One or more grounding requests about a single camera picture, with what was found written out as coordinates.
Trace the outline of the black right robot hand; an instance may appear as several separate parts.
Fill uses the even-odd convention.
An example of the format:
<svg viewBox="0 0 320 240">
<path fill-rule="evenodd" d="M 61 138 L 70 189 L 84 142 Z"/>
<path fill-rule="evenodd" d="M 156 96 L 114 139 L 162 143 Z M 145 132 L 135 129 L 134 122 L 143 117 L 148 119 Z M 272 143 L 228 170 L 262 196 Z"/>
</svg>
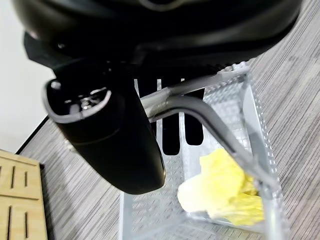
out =
<svg viewBox="0 0 320 240">
<path fill-rule="evenodd" d="M 15 0 L 30 60 L 53 70 L 42 92 L 49 118 L 110 184 L 139 195 L 166 170 L 151 122 L 183 112 L 269 189 L 277 182 L 221 118 L 191 92 L 281 41 L 300 0 Z"/>
</svg>

